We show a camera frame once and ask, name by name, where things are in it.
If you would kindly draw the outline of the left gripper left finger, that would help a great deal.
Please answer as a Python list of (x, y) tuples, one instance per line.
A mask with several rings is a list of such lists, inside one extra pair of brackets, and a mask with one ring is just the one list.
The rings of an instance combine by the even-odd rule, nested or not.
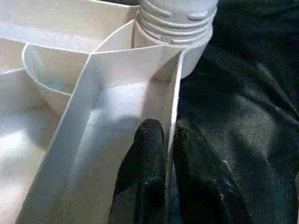
[(146, 119), (119, 167), (108, 223), (162, 224), (164, 204), (164, 131)]

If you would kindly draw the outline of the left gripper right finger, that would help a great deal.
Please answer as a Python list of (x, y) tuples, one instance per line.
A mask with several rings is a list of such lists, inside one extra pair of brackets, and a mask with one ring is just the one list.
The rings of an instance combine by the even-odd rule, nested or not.
[(227, 163), (186, 119), (177, 121), (174, 166), (183, 223), (251, 223), (241, 189)]

